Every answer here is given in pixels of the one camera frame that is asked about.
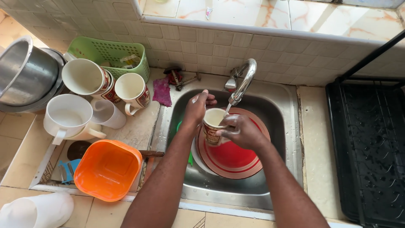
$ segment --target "chrome faucet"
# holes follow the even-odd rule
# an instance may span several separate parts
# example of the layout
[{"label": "chrome faucet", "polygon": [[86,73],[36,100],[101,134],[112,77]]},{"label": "chrome faucet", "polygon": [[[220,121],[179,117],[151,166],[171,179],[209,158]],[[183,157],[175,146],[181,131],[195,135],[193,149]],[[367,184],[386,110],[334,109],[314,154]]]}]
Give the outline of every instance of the chrome faucet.
[{"label": "chrome faucet", "polygon": [[[241,85],[238,85],[238,78],[242,76],[243,71],[247,68],[246,76],[243,79]],[[228,92],[232,92],[232,95],[229,98],[229,103],[231,105],[237,105],[242,96],[245,94],[247,88],[253,80],[253,77],[256,73],[257,64],[256,60],[250,58],[239,68],[234,68],[231,71],[230,79],[225,83],[224,88]]]}]

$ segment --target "dish rack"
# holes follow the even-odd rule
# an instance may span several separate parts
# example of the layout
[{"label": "dish rack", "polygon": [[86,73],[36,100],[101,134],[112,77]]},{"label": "dish rack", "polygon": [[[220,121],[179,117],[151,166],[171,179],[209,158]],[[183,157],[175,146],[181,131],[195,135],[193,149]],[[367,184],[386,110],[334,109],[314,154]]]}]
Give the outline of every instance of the dish rack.
[{"label": "dish rack", "polygon": [[[108,70],[115,79],[118,79],[125,73],[137,73],[142,76],[145,82],[149,79],[150,69],[145,47],[140,43],[124,43],[89,37],[77,37],[70,43],[68,52],[76,58],[86,58],[98,65],[110,62],[112,67],[102,68]],[[133,69],[120,68],[124,64],[119,60],[133,54],[141,59],[139,65]]]},{"label": "dish rack", "polygon": [[352,75],[404,37],[326,86],[341,209],[363,227],[405,226],[405,80]]}]

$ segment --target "green plastic basket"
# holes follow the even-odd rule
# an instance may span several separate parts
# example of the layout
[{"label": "green plastic basket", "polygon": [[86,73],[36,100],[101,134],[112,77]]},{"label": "green plastic basket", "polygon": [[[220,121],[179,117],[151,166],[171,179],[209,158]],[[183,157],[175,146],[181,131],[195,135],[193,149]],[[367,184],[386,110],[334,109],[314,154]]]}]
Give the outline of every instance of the green plastic basket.
[{"label": "green plastic basket", "polygon": [[[140,43],[124,43],[105,41],[89,37],[77,37],[69,45],[68,52],[76,58],[86,58],[102,64],[109,61],[113,67],[102,67],[113,75],[115,79],[125,73],[137,73],[145,80],[149,79],[150,69],[146,59],[145,47]],[[133,69],[120,68],[124,64],[119,60],[125,56],[135,54],[141,58],[139,65]]]}]

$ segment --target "stainless steel sink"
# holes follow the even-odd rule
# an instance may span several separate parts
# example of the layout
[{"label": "stainless steel sink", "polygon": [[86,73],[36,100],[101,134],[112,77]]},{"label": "stainless steel sink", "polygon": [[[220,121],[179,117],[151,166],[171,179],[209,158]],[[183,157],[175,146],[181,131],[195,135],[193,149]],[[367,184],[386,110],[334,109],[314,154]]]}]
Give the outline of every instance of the stainless steel sink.
[{"label": "stainless steel sink", "polygon": [[[215,95],[218,100],[216,107],[226,107],[230,96],[229,92],[222,89],[226,80],[227,77],[203,75],[200,82],[187,84],[181,92],[171,89],[173,105],[169,108],[161,107],[152,146],[156,150],[166,150],[176,134],[178,123],[183,119],[188,100],[203,89],[208,89]],[[272,143],[302,186],[302,155],[295,86],[254,81],[236,107],[253,112],[264,122]],[[182,198],[273,209],[263,170],[246,179],[232,180],[209,174],[195,162],[193,166],[188,164]]]}]

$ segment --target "black drying rack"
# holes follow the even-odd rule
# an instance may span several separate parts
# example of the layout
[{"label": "black drying rack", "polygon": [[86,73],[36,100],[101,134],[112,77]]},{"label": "black drying rack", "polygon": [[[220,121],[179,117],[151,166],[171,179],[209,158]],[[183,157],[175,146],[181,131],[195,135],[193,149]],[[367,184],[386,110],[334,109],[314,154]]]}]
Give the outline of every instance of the black drying rack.
[{"label": "black drying rack", "polygon": [[363,227],[405,227],[405,79],[352,75],[404,37],[326,86],[341,209]]}]

